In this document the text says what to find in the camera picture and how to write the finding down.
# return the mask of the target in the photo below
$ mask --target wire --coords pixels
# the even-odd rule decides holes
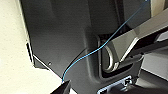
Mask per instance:
[[[114,37],[114,35],[116,35],[116,33],[117,33],[124,25],[125,25],[128,21],[130,21],[130,20],[145,6],[146,2],[148,2],[148,1],[150,1],[150,0],[145,0],[145,1],[141,4],[140,8],[139,8],[133,15],[131,15],[131,16],[118,28],[118,29],[115,31],[115,33],[113,33],[113,35],[111,35],[111,37],[110,37],[102,46],[100,46],[100,47],[97,48],[96,50],[94,50],[94,51],[88,53],[87,55],[85,55],[85,56],[79,58],[79,59],[76,60],[74,63],[72,63],[72,65],[69,66],[69,67],[65,70],[65,72],[63,73],[62,83],[64,82],[66,73],[68,72],[68,70],[69,70],[73,65],[75,65],[78,61],[80,61],[80,60],[82,60],[82,59],[84,59],[84,58],[86,58],[86,57],[92,55],[93,53],[99,51],[100,49],[102,49],[102,48]]]

